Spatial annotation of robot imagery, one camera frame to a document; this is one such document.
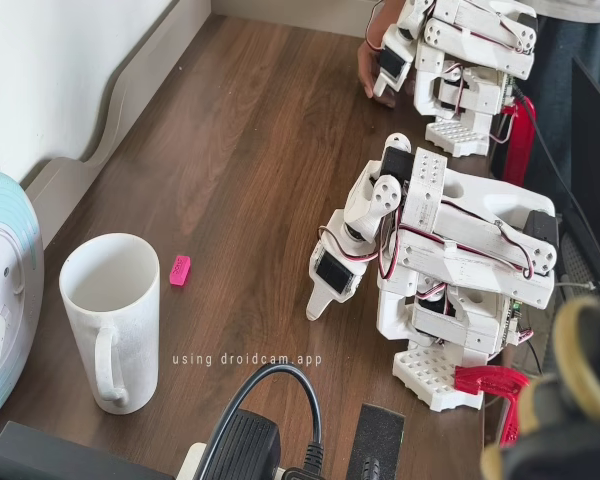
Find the person's hand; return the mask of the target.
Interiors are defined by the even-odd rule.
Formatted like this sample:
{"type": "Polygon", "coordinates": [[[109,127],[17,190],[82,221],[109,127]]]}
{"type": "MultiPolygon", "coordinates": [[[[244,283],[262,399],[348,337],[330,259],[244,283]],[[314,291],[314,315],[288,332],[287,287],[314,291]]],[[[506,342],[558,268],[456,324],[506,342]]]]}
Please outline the person's hand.
{"type": "Polygon", "coordinates": [[[366,41],[363,41],[357,51],[358,78],[367,98],[375,100],[388,108],[394,108],[396,94],[393,90],[385,89],[380,96],[374,93],[374,86],[379,73],[377,57],[378,53],[366,41]]]}

